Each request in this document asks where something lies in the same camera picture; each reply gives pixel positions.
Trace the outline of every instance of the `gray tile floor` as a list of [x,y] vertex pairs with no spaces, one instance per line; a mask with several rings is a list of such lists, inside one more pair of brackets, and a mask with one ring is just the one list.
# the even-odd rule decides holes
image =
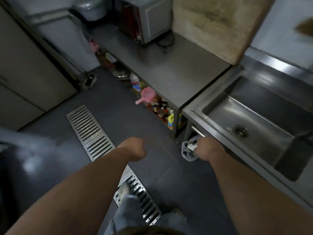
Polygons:
[[[56,140],[56,147],[38,143],[36,153],[11,149],[7,157],[20,213],[66,176],[90,160],[65,115],[85,104],[115,145],[131,136],[145,140],[147,157],[131,168],[162,212],[178,207],[195,234],[236,234],[213,169],[208,162],[187,162],[180,154],[179,139],[109,72],[96,69],[94,89],[81,92],[43,115],[22,132]],[[112,202],[101,226],[103,231],[117,207]]]

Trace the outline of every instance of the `hand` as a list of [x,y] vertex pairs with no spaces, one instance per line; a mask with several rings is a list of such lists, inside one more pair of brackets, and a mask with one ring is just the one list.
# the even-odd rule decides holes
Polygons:
[[210,137],[201,137],[197,141],[197,147],[194,150],[195,154],[204,161],[209,161],[211,158],[225,152],[223,146],[216,140]]
[[146,156],[146,151],[143,149],[143,140],[137,137],[131,137],[121,142],[117,148],[124,148],[129,153],[129,161],[136,162]]

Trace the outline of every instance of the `pot lid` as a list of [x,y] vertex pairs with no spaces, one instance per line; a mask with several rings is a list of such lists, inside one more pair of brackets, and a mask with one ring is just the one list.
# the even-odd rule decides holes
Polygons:
[[77,10],[91,10],[104,5],[104,0],[76,0],[73,7]]

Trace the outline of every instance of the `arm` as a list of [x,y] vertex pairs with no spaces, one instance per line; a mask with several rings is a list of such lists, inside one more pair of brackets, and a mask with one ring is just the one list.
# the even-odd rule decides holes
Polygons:
[[33,204],[7,235],[97,234],[128,161],[146,155],[142,144],[140,138],[129,138],[70,175]]
[[312,233],[312,214],[229,156],[219,142],[200,138],[195,153],[213,167],[240,235]]

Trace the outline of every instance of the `jeans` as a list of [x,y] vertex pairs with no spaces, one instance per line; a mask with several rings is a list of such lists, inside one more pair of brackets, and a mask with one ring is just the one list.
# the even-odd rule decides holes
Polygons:
[[[123,198],[114,218],[110,221],[104,235],[113,235],[127,227],[147,225],[142,217],[142,208],[138,197],[128,195]],[[153,226],[161,226],[175,229],[186,235],[194,235],[186,223],[184,216],[175,213],[166,213]]]

